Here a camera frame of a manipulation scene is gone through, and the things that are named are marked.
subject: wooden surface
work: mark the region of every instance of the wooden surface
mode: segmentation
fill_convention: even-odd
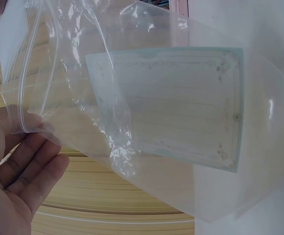
[[[47,41],[43,35],[46,33],[35,44],[41,56]],[[29,68],[32,75],[37,70],[36,65]],[[3,106],[0,95],[0,107]],[[71,163],[36,214],[32,234],[194,234],[193,217],[150,196],[75,150],[63,148],[62,152],[69,155]]]

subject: lined card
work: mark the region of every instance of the lined card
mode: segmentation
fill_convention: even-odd
[[[155,48],[93,54],[86,61],[101,109],[112,109],[113,93],[124,97],[137,150],[236,170],[243,112],[241,49]],[[106,89],[111,79],[117,84],[113,91]]]

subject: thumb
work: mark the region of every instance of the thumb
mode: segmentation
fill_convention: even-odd
[[[22,112],[17,105],[0,108],[0,126],[5,135],[28,133],[42,123],[42,118],[35,114]]]

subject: white wall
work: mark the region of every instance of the white wall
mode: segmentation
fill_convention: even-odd
[[[189,0],[189,15],[252,45],[284,73],[284,0]],[[284,185],[242,216],[195,223],[196,235],[284,234]]]

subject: plastic zipper bag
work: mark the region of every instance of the plastic zipper bag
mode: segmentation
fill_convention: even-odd
[[[51,131],[183,212],[213,221],[284,178],[278,159],[263,174],[253,157],[264,157],[238,163],[253,118],[244,91],[283,75],[198,22],[133,0],[9,1],[0,62],[16,132]],[[26,112],[51,125],[31,128]]]

